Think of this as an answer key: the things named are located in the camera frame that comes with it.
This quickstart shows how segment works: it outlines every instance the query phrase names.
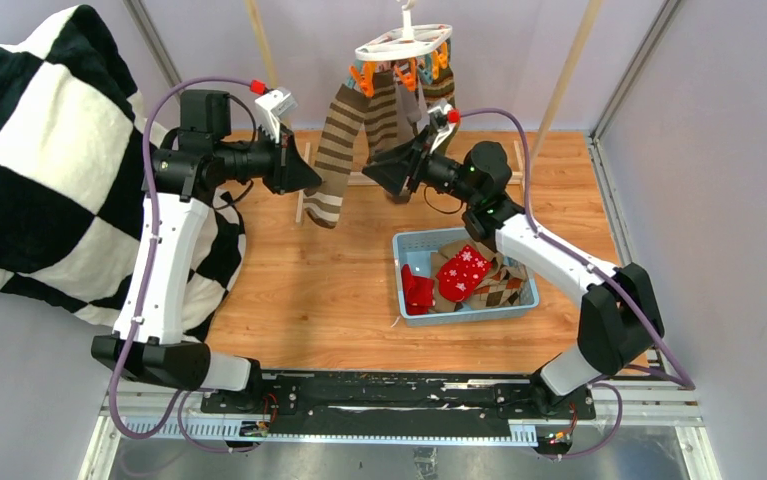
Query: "white wall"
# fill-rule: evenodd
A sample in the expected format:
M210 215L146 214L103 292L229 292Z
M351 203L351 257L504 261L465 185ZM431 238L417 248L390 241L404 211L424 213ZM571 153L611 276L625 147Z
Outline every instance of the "white wall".
M320 128L333 95L347 78L354 49L401 22L395 0L258 3L277 73L300 103L292 114L295 128ZM241 1L145 4L183 78L224 74L267 80ZM535 129L586 4L587 0L420 0L413 22L454 27L453 65L461 108L507 108L526 128ZM662 0L605 0L556 128L595 125L661 4ZM469 119L464 127L512 128L505 119L492 117Z
M723 476L767 478L767 2L683 2L604 145Z
M74 3L0 0L0 43L20 42ZM155 101L167 86L123 4L90 3L115 35L147 101ZM164 116L175 117L172 108ZM110 375L90 356L92 336L105 332L64 310L0 295L0 478L76 478Z

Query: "black and white checkered pillow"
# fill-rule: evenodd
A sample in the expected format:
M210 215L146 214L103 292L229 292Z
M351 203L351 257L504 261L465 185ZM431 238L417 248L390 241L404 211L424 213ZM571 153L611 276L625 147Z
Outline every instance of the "black and white checkered pillow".
M0 292L114 323L142 232L144 124L141 94L93 8L64 10L19 45L0 45ZM166 133L153 127L154 148ZM219 192L215 204L229 199ZM184 330L203 338L244 251L238 212L213 210L195 247Z

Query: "white plastic hanger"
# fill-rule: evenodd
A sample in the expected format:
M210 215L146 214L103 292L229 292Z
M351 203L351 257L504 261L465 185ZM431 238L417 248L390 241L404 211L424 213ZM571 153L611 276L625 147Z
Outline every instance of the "white plastic hanger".
M363 62L390 62L427 55L437 50L451 37L453 27L435 23L412 24L410 10L417 0L407 0L401 7L403 28L396 28L380 35L355 50L357 60Z

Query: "wooden floor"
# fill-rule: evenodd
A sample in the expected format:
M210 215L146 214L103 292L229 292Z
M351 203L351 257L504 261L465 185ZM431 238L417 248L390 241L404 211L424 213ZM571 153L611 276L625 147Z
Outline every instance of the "wooden floor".
M501 142L515 166L515 134L460 132L448 153L462 160L480 139ZM318 132L298 133L301 153ZM357 141L357 163L365 151ZM230 187L234 194L238 185ZM533 210L546 227L600 258L616 261L584 138L550 134L536 163ZM510 187L514 199L519 186ZM429 194L442 209L459 202ZM531 372L571 345L577 309L537 279L537 309L518 319L409 328L398 316L392 236L462 226L434 212L420 195L390 204L379 187L349 187L335 230L295 224L297 194L257 185L240 204L248 247L239 279L207 342L264 367Z

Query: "light blue plastic basket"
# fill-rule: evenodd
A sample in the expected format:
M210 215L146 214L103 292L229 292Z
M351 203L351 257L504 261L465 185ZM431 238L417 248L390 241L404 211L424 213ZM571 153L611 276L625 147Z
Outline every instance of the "light blue plastic basket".
M446 228L443 230L426 230L423 232L406 232L395 235L392 239L392 249L395 252L395 278L398 285L398 305L401 316L410 327L426 325L442 325L446 323L478 322L500 318L518 318L539 305L539 294L533 273L527 269L528 280L521 287L521 305L515 307L487 308L472 310L467 305L462 310L452 313L432 313L427 315L407 315L404 303L404 286L401 282L401 265L407 264L413 274L430 277L430 254L438 251L451 242L468 239L464 228ZM519 265L511 258L506 258L508 265Z

